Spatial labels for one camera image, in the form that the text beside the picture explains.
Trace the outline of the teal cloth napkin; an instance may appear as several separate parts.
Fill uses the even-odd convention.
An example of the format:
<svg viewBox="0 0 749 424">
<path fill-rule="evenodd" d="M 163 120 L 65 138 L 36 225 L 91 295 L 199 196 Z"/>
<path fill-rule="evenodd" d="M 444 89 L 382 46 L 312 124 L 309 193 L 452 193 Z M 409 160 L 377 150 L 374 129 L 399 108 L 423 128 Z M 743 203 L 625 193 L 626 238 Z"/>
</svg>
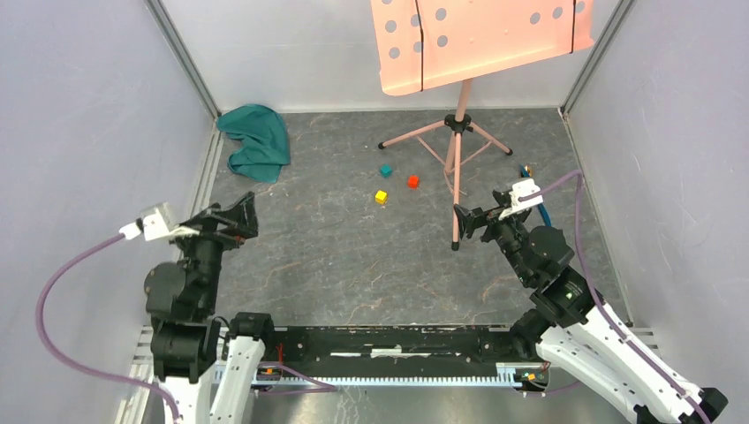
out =
<svg viewBox="0 0 749 424">
<path fill-rule="evenodd" d="M 227 160 L 229 170 L 257 182 L 275 184 L 284 166 L 291 163 L 287 127 L 271 108 L 247 104 L 222 114 L 217 129 L 239 147 Z"/>
</svg>

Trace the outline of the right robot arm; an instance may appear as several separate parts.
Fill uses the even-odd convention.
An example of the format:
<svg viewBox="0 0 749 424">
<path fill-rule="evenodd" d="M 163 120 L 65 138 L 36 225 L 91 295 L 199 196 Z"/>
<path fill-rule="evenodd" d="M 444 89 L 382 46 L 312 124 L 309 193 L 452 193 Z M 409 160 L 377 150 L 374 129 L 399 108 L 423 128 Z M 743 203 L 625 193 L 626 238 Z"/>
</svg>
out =
<svg viewBox="0 0 749 424">
<path fill-rule="evenodd" d="M 630 423 L 713 423 L 728 404 L 716 388 L 701 388 L 669 367 L 636 337 L 602 295 L 573 267 L 562 231 L 528 230 L 528 211 L 511 214 L 511 195 L 494 192 L 497 207 L 454 205 L 458 236 L 483 229 L 526 288 L 534 307 L 511 327 L 521 360 L 558 366 L 609 402 Z"/>
</svg>

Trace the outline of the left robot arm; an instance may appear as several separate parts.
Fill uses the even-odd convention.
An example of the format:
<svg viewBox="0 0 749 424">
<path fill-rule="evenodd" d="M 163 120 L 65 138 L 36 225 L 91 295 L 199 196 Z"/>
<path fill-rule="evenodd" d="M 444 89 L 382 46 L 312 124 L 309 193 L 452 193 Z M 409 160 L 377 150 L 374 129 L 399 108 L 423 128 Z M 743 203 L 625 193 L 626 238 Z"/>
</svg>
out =
<svg viewBox="0 0 749 424">
<path fill-rule="evenodd" d="M 246 423 L 258 366 L 276 352 L 269 314 L 238 313 L 227 330 L 214 317 L 223 254 L 258 235 L 254 201 L 248 192 L 181 223 L 163 203 L 139 220 L 145 240 L 164 239 L 182 254 L 144 281 L 155 378 L 173 398 L 168 423 Z"/>
</svg>

